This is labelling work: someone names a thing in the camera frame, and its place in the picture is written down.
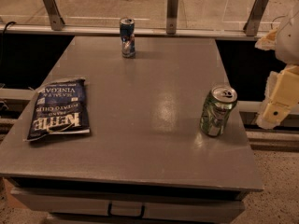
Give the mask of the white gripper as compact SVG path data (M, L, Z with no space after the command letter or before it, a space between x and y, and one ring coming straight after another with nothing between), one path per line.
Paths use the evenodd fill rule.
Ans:
M270 72L256 119L260 128L273 129L299 103L299 3L290 10L278 29L270 30L255 43L255 48L275 49L276 57L287 63L279 73Z

